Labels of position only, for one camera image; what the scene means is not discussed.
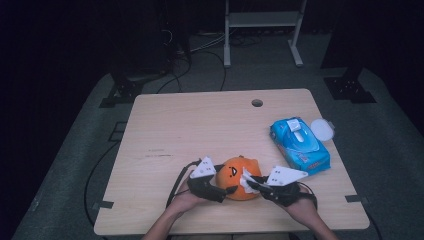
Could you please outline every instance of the human arm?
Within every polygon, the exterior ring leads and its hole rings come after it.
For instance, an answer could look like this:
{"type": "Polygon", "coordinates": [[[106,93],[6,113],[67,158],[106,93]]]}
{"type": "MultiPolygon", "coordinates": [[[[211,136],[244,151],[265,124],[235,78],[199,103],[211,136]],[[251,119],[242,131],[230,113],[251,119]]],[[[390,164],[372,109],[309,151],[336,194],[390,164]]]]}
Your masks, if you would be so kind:
{"type": "Polygon", "coordinates": [[[175,221],[185,212],[195,208],[199,203],[207,200],[196,197],[188,189],[187,180],[181,184],[171,204],[164,210],[149,231],[143,236],[143,240],[166,239],[175,221]]]}
{"type": "MultiPolygon", "coordinates": [[[[308,192],[306,188],[300,187],[301,192],[308,192]]],[[[283,208],[295,221],[309,228],[319,240],[337,240],[337,236],[322,220],[312,200],[301,198],[288,207],[283,208]]]]}

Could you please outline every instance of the hole in table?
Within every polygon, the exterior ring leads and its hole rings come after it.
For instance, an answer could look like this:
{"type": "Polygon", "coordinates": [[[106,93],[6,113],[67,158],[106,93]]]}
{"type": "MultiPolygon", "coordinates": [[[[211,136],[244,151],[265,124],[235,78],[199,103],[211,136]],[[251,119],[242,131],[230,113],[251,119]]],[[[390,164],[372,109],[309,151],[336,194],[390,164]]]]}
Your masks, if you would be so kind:
{"type": "Polygon", "coordinates": [[[260,99],[253,99],[252,105],[254,107],[262,107],[262,105],[264,105],[264,102],[262,102],[262,100],[260,100],[260,99]]]}

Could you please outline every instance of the gray carpet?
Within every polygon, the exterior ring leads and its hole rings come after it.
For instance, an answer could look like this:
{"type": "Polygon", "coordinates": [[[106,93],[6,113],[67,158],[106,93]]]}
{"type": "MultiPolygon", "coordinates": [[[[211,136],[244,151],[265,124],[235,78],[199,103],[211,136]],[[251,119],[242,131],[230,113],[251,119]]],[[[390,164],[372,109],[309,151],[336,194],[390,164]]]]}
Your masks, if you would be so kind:
{"type": "MultiPolygon", "coordinates": [[[[262,37],[259,44],[233,47],[232,66],[226,70],[223,90],[309,89],[323,117],[336,127],[333,140],[383,239],[422,239],[423,137],[390,96],[382,80],[366,69],[359,81],[377,103],[352,104],[348,100],[333,100],[323,78],[339,76],[344,69],[320,69],[330,35],[300,36],[298,48],[304,61],[302,68],[294,65],[286,42],[288,37],[262,37]]],[[[210,40],[197,36],[190,41],[195,48],[210,40]]],[[[222,57],[222,43],[206,51],[222,57]]],[[[180,75],[187,68],[187,62],[177,60],[175,74],[180,75]]],[[[149,82],[142,93],[154,94],[172,78],[168,75],[149,82]]],[[[183,92],[219,91],[223,79],[220,59],[210,53],[194,54],[190,71],[179,78],[183,92]]],[[[88,212],[94,220],[97,203],[102,200],[119,148],[119,144],[112,147],[114,142],[109,136],[117,122],[127,121],[132,107],[131,104],[118,104],[114,108],[99,108],[112,85],[110,75],[99,79],[14,239],[101,239],[93,232],[84,211],[85,186],[96,166],[86,189],[88,212]],[[111,150],[101,158],[109,148],[111,150]]],[[[160,93],[178,91],[178,84],[173,81],[160,93]]],[[[119,139],[120,135],[116,133],[113,137],[119,139]]],[[[302,240],[313,239],[309,232],[297,234],[302,240]]],[[[378,239],[373,224],[366,230],[337,231],[336,234],[341,239],[378,239]]],[[[139,239],[140,236],[107,238],[139,239]]]]}

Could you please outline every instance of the metal shelf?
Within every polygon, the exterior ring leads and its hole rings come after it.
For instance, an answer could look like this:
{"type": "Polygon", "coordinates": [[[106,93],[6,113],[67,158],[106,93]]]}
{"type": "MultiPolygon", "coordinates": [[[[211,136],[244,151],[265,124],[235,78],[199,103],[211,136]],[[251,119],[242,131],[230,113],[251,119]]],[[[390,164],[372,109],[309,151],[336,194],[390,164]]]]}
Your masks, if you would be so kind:
{"type": "Polygon", "coordinates": [[[230,13],[229,27],[296,26],[299,12],[230,13]]]}

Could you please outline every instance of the black stand leg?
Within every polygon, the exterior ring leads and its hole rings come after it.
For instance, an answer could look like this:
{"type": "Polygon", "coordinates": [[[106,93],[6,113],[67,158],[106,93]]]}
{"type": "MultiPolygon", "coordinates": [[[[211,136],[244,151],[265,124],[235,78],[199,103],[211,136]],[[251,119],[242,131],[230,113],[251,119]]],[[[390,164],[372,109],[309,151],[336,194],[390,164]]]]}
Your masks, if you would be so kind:
{"type": "Polygon", "coordinates": [[[352,103],[375,103],[370,92],[358,81],[362,66],[348,67],[341,77],[324,78],[325,84],[335,100],[350,100],[352,103]]]}
{"type": "Polygon", "coordinates": [[[145,78],[139,81],[130,81],[124,74],[122,67],[114,65],[111,69],[113,82],[112,89],[106,98],[103,98],[100,108],[112,108],[116,104],[134,103],[135,98],[143,91],[144,84],[149,81],[155,80],[152,78],[145,78]]]}
{"type": "Polygon", "coordinates": [[[188,11],[185,0],[165,0],[165,4],[172,11],[168,11],[169,27],[174,33],[175,40],[173,41],[174,48],[178,45],[184,51],[187,60],[191,64],[190,52],[190,34],[189,34],[189,20],[188,11]]]}

